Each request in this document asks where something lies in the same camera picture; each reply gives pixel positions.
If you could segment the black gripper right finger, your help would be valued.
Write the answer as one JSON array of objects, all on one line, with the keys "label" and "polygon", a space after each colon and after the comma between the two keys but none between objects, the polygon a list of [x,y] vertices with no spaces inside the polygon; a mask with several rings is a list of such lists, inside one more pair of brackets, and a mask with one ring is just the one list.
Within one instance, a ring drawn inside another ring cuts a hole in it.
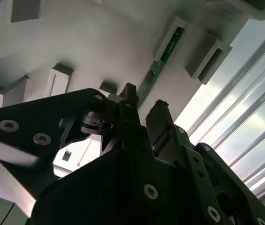
[{"label": "black gripper right finger", "polygon": [[193,145],[158,100],[146,127],[172,225],[265,225],[265,206],[206,143]]}]

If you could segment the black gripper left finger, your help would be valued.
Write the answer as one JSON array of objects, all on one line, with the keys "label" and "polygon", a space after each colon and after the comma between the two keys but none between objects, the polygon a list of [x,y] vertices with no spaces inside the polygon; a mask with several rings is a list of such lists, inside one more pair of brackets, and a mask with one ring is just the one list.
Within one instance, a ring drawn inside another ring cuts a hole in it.
[{"label": "black gripper left finger", "polygon": [[99,157],[124,154],[133,197],[161,210],[160,177],[147,129],[139,121],[134,85],[127,84],[121,98],[116,103],[84,89],[0,108],[0,188],[31,216],[41,194],[60,180],[53,172],[58,151],[99,135]]}]

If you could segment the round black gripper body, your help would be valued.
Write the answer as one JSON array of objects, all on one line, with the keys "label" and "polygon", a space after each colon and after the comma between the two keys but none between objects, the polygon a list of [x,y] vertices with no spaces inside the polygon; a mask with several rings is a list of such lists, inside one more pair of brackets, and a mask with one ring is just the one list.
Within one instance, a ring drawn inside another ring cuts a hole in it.
[{"label": "round black gripper body", "polygon": [[127,157],[115,151],[51,184],[37,200],[32,225],[203,225],[205,212],[186,173],[156,160],[165,196],[161,210],[133,197]]}]

